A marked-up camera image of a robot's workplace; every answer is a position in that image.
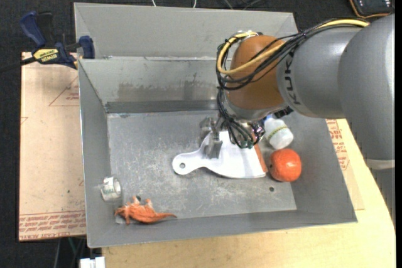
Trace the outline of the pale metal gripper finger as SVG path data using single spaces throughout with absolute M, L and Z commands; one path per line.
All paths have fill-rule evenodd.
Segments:
M 200 122 L 200 138 L 205 139 L 208 134 L 212 134 L 212 137 L 217 135 L 216 130 L 217 120 L 212 117 L 206 117 Z
M 209 159 L 217 159 L 220 155 L 220 150 L 223 141 L 220 139 L 220 132 L 211 132 L 205 138 L 204 154 Z

